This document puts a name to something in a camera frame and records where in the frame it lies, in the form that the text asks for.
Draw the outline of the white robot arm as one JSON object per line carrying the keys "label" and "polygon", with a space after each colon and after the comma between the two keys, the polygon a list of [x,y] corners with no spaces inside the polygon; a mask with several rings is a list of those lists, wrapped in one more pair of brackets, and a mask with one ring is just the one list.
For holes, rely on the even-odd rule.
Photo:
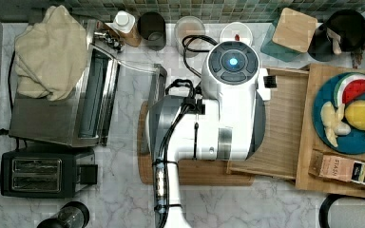
{"label": "white robot arm", "polygon": [[165,94],[147,112],[156,228],[189,228],[179,185],[180,160],[245,161],[265,132],[258,54],[240,41],[215,45],[202,67],[196,96]]}

